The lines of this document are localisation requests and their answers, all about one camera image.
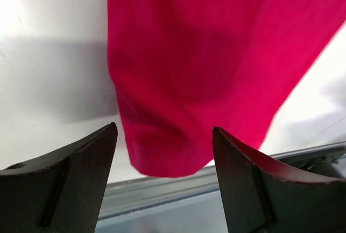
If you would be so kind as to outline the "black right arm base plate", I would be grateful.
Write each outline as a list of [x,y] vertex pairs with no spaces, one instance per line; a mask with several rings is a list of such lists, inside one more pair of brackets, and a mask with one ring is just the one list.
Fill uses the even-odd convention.
[[291,165],[314,174],[345,178],[345,169],[342,168],[340,161],[344,155],[345,147],[320,150],[297,156]]

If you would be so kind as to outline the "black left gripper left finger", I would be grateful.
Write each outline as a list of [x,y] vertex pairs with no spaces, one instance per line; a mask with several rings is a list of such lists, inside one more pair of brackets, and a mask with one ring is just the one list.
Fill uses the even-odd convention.
[[117,136],[112,122],[1,170],[1,232],[94,232]]

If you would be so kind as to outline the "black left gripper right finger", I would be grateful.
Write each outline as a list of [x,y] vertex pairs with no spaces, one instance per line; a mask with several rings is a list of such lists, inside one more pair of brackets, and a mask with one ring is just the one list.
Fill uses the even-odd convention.
[[271,157],[215,127],[212,147],[229,232],[345,232],[345,178],[291,165],[345,143]]

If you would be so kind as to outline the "red t shirt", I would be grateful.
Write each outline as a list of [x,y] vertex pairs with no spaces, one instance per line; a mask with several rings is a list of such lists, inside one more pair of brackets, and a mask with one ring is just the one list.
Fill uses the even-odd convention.
[[222,127],[258,149],[345,21],[345,0],[108,0],[108,68],[131,165],[189,176]]

